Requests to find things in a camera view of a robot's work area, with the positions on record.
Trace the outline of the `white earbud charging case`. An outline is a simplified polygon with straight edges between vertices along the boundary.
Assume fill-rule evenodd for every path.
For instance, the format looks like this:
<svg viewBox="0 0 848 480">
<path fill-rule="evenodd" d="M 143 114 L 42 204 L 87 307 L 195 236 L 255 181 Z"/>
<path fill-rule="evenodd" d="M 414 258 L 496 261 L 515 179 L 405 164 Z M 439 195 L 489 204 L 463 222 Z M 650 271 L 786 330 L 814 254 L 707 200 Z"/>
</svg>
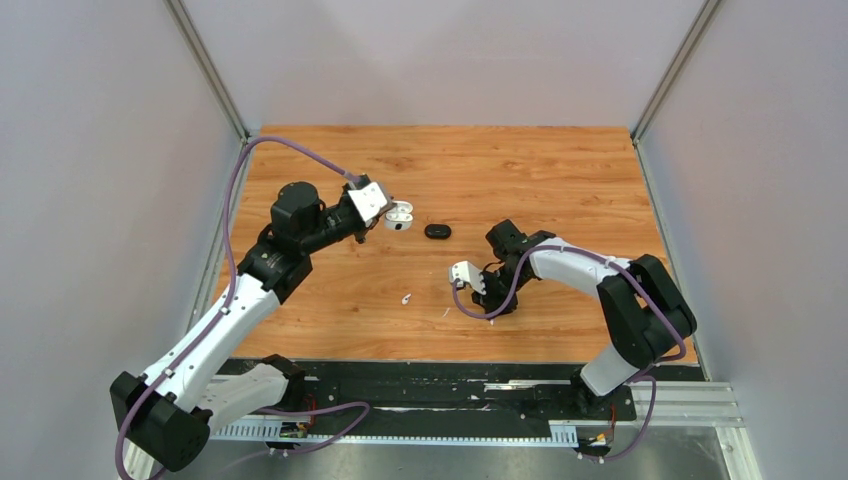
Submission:
<svg viewBox="0 0 848 480">
<path fill-rule="evenodd" d="M 404 231 L 413 224 L 414 207 L 406 201 L 395 201 L 393 206 L 384 214 L 384 226 L 392 231 Z"/>
</svg>

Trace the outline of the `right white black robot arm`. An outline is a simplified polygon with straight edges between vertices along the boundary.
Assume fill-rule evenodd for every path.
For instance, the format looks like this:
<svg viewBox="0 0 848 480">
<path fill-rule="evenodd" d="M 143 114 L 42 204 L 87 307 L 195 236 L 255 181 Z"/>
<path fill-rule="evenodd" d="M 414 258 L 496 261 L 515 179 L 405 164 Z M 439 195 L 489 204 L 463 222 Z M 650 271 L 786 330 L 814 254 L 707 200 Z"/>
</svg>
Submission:
<svg viewBox="0 0 848 480">
<path fill-rule="evenodd" d="M 566 403 L 580 415 L 598 416 L 626 383 L 686 355 L 697 320 L 658 257 L 603 255 L 549 231 L 526 234 L 510 220 L 492 227 L 486 240 L 495 270 L 468 261 L 449 269 L 452 294 L 470 288 L 482 309 L 477 318 L 493 322 L 514 312 L 519 290 L 531 280 L 554 281 L 599 302 L 609 344 L 570 379 Z"/>
</svg>

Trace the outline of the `black earbud charging case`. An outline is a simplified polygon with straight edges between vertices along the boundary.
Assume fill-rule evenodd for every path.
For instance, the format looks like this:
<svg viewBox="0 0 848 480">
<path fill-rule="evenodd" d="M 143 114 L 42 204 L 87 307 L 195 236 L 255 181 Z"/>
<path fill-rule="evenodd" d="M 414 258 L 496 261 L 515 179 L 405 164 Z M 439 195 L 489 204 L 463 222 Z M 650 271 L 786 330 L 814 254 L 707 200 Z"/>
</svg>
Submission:
<svg viewBox="0 0 848 480">
<path fill-rule="evenodd" d="M 424 235 L 431 240 L 446 240 L 451 237 L 452 229 L 446 224 L 431 223 L 425 226 Z"/>
</svg>

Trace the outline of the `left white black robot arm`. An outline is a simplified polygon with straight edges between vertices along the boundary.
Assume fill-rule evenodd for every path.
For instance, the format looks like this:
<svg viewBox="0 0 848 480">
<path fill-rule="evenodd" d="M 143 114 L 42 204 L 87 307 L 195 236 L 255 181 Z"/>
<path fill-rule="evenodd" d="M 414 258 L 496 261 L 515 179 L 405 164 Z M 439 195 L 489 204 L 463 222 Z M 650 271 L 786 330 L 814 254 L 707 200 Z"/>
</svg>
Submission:
<svg viewBox="0 0 848 480">
<path fill-rule="evenodd" d="M 121 373 L 110 387 L 118 427 L 115 449 L 122 477 L 124 445 L 132 442 L 164 470 L 188 466 L 210 436 L 262 408 L 298 411 L 306 400 L 304 373 L 273 355 L 222 383 L 212 378 L 234 349 L 274 313 L 312 271 L 312 254 L 348 237 L 363 243 L 379 221 L 403 230 L 413 206 L 392 198 L 368 178 L 347 183 L 326 205 L 307 182 L 283 186 L 271 221 L 244 259 L 231 268 L 227 289 L 189 332 L 158 361 L 134 376 Z"/>
</svg>

